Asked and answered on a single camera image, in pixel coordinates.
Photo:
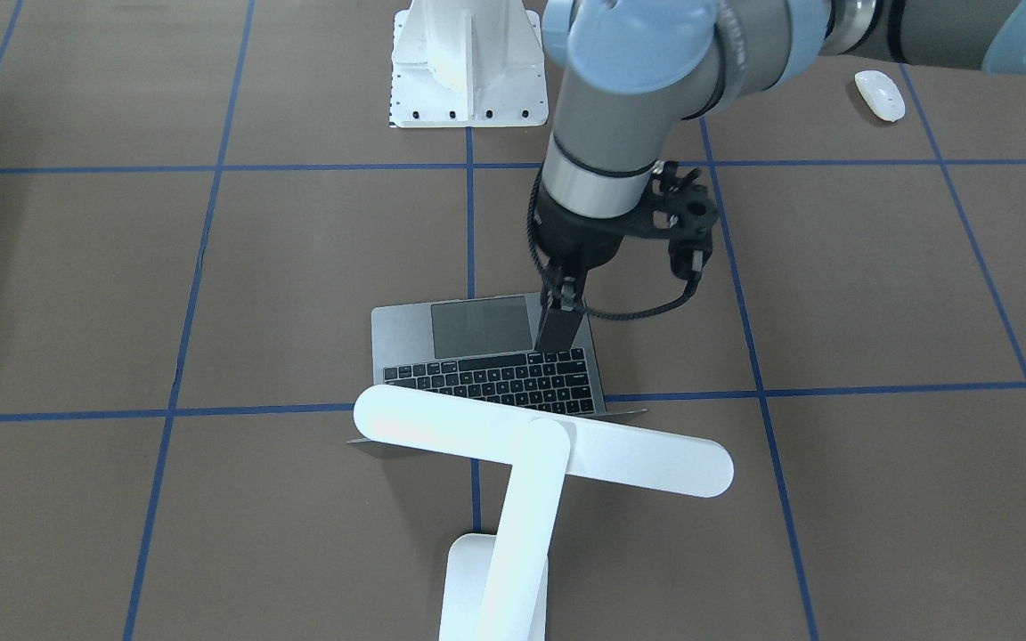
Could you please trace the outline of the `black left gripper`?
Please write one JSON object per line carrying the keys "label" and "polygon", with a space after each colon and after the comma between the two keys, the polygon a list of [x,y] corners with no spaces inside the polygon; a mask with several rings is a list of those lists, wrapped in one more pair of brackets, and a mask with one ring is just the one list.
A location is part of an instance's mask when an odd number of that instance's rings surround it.
{"label": "black left gripper", "polygon": [[587,272],[615,258],[623,235],[615,222],[574,214],[546,191],[537,191],[531,240],[531,256],[544,280],[544,308],[586,312]]}

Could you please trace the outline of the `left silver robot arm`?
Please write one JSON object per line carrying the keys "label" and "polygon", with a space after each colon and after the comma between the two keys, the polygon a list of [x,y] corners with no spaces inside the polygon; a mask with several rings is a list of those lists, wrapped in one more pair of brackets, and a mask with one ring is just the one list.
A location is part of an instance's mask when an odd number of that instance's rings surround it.
{"label": "left silver robot arm", "polygon": [[547,56],[565,70],[526,221],[541,305],[583,316],[588,272],[624,219],[652,210],[673,123],[778,88],[816,58],[1026,74],[1026,1],[550,1]]}

